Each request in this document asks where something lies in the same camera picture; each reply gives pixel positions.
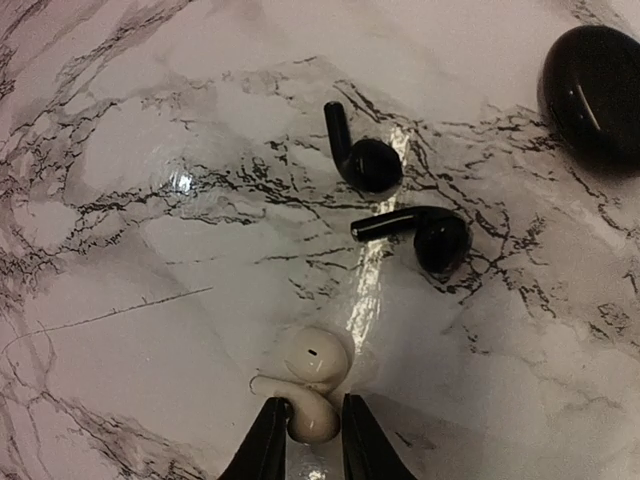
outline earbud case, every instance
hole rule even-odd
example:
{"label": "earbud case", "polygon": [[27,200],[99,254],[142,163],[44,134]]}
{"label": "earbud case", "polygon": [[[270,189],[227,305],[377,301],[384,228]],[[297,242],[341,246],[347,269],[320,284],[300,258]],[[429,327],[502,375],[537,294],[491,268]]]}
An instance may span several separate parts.
{"label": "earbud case", "polygon": [[562,35],[544,63],[539,93],[555,128],[584,159],[640,170],[640,44],[587,25]]}

